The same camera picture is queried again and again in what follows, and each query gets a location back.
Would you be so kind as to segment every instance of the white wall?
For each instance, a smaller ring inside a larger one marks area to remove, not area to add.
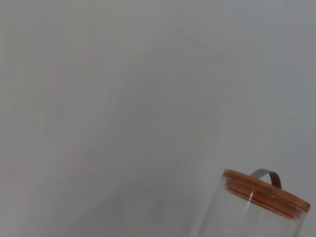
[[[312,204],[302,236],[315,235],[315,10],[309,0],[2,1],[0,235],[154,236],[171,222],[170,236],[185,236],[197,218],[194,235],[225,168],[279,173]],[[121,192],[133,217],[98,217],[96,228],[94,210]],[[163,218],[146,225],[158,204]]]

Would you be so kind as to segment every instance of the clear glass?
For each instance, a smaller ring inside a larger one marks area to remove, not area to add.
[[[286,218],[232,194],[226,180],[222,178],[197,237],[297,237],[304,211],[298,210],[299,218]]]

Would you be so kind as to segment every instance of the glass jar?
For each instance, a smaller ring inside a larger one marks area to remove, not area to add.
[[[259,180],[265,174],[272,184]],[[197,237],[297,237],[309,209],[274,172],[225,170]]]

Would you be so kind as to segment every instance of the metal handle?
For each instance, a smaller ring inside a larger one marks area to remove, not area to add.
[[[267,170],[267,169],[257,169],[255,172],[250,174],[250,176],[254,177],[256,179],[260,179],[262,176],[264,176],[266,174],[270,175],[271,184],[273,186],[276,186],[276,187],[282,189],[280,177],[278,176],[277,173],[275,173],[273,171],[270,171],[270,170]]]

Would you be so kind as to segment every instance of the wooden lid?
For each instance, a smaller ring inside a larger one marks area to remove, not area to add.
[[[267,173],[273,185],[259,180]],[[310,210],[309,203],[281,189],[279,177],[274,172],[259,169],[249,176],[226,169],[223,177],[228,178],[225,186],[231,193],[289,219],[299,219],[302,211]]]

